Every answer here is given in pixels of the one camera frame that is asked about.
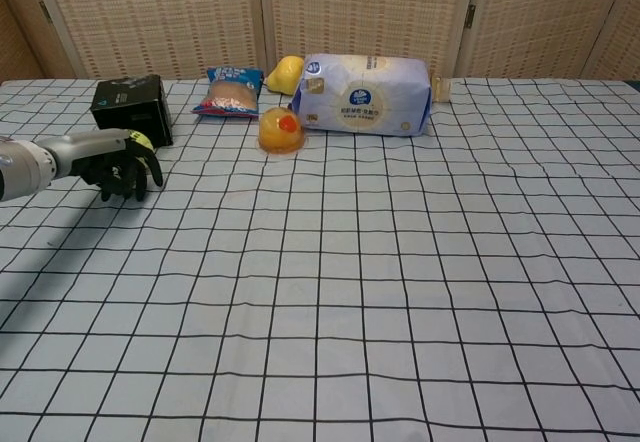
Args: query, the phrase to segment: beige wall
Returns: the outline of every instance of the beige wall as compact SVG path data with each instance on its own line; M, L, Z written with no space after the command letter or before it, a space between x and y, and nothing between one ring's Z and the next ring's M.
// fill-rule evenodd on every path
M582 75L640 79L640 0L616 0Z
M346 52L422 58L444 78L640 78L640 0L45 0L55 28L39 0L8 1L48 77Z
M0 83L11 79L37 79L43 76L31 47L9 10L0 0Z

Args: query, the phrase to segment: black box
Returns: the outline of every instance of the black box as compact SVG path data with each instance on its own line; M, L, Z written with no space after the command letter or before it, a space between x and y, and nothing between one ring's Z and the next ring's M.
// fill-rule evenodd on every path
M101 129L137 130L156 148L173 144L171 115L159 75L99 82L91 113Z

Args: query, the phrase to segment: robotic arm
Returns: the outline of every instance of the robotic arm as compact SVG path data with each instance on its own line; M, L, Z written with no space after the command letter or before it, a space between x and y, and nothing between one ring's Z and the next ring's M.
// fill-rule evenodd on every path
M0 141L0 201L44 190L53 179L80 176L111 194L142 200L146 170L162 186L162 172L152 149L136 142L128 130L82 132L38 142Z

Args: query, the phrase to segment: tissue pack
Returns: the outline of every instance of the tissue pack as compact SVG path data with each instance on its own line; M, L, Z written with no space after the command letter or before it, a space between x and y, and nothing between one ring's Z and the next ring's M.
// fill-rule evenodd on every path
M427 66L398 57L309 55L291 106L309 128L418 135L431 108Z

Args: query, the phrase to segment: table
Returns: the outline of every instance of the table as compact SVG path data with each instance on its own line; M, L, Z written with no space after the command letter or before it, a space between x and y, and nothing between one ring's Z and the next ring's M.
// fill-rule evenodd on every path
M90 130L90 80L0 88L0 133ZM461 79L416 138L189 113L142 203L0 210L0 440L640 436L640 94ZM285 104L263 93L261 110Z

